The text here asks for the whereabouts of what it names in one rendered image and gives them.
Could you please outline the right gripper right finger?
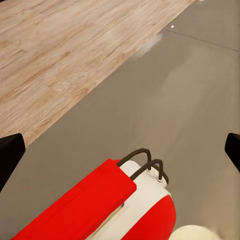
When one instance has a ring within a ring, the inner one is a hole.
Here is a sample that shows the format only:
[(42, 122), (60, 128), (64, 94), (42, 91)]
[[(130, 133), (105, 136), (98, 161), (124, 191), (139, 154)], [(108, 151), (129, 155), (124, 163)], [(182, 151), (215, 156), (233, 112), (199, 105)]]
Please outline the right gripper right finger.
[(240, 135), (229, 133), (225, 142), (224, 150), (240, 172)]

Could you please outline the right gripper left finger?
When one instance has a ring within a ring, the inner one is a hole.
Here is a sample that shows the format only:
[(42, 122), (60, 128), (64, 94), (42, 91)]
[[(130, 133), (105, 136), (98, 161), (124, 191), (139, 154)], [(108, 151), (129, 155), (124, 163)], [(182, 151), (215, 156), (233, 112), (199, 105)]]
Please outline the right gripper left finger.
[(0, 192), (26, 151), (20, 133), (0, 138)]

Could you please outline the radio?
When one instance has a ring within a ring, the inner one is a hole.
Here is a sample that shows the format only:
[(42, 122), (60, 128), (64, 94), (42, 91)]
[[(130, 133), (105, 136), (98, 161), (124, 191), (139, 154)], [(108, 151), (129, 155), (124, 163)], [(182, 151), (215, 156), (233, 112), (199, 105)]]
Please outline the radio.
[[(147, 164), (130, 160), (146, 153)], [(168, 240), (176, 209), (149, 149), (108, 159), (11, 240)]]

